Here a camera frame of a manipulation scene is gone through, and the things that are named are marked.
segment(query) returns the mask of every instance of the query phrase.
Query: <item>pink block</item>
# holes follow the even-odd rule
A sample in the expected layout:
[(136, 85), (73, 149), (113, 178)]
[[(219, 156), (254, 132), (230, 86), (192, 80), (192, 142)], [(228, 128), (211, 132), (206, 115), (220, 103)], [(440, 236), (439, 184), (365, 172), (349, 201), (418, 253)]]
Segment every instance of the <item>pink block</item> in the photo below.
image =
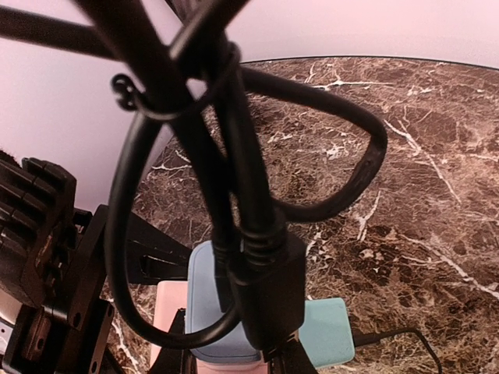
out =
[[(181, 308), (187, 306), (187, 282), (165, 280), (157, 285), (156, 308), (154, 310), (154, 325), (163, 331), (168, 331)], [(160, 348), (152, 344), (150, 347), (150, 365), (159, 355)], [(267, 364), (257, 362), (246, 365), (215, 365), (197, 360), (198, 374), (267, 374)]]

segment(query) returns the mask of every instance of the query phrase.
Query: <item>marble surface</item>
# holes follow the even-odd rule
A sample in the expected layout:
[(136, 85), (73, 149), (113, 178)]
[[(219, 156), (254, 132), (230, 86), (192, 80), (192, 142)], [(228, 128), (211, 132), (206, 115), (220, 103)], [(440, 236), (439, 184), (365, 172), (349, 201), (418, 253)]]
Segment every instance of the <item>marble surface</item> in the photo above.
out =
[[(499, 72), (386, 58), (251, 65), (363, 105), (389, 135), (384, 166), (356, 204), (335, 219), (291, 226), (310, 249), (308, 297), (343, 297), (357, 331), (420, 328), (446, 373), (499, 373)], [(250, 102), (282, 199), (328, 196), (366, 146), (366, 134), (337, 118), (266, 97)], [(193, 247), (209, 236), (202, 206), (172, 141), (140, 186), (135, 211)], [(150, 318), (154, 288), (133, 294)], [(110, 343), (128, 373), (146, 372), (149, 344), (120, 319)], [(398, 337), (324, 372), (437, 371), (415, 338)]]

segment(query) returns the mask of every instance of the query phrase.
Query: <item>white wall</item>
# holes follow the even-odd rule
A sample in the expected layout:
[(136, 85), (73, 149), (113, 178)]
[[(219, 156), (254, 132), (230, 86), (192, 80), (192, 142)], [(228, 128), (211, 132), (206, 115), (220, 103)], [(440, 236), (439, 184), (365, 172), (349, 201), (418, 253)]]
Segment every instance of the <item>white wall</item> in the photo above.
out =
[[(179, 22), (144, 0), (164, 42)], [(87, 23), (68, 0), (0, 4)], [(499, 68), (497, 0), (252, 0), (230, 26), (244, 59), (381, 55)], [(0, 147), (60, 163), (78, 178), (77, 205), (107, 201), (131, 114), (109, 80), (122, 64), (0, 39)], [(154, 155), (169, 139), (162, 134)]]

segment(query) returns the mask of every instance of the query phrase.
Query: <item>brown marble table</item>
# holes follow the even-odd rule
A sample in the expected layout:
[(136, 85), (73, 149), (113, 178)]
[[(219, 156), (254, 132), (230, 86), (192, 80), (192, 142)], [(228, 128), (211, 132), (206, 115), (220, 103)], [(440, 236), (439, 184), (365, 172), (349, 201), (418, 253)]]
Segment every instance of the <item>brown marble table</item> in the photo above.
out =
[[(380, 116), (389, 135), (384, 166), (355, 205), (324, 223), (291, 226), (310, 247), (308, 296), (343, 297), (355, 330), (419, 327), (446, 373), (499, 373), (499, 72), (387, 58), (251, 66), (347, 97)], [(347, 179), (366, 146), (362, 131), (308, 108), (250, 101), (276, 196), (309, 203)], [(192, 247), (208, 239), (202, 206), (172, 141), (141, 185), (136, 212)], [(133, 292), (151, 317), (154, 288)], [(146, 372), (149, 344), (119, 319), (113, 327), (126, 371)], [(324, 372), (436, 369), (415, 338), (399, 337)]]

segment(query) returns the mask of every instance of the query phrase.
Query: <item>ribbed black component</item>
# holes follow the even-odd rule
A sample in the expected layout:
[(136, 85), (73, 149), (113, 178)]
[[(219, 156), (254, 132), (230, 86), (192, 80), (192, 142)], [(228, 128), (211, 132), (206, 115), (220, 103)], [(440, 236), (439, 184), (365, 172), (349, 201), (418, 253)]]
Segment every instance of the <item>ribbed black component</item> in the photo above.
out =
[(0, 288), (23, 304), (55, 295), (75, 247), (76, 179), (36, 158), (0, 160)]

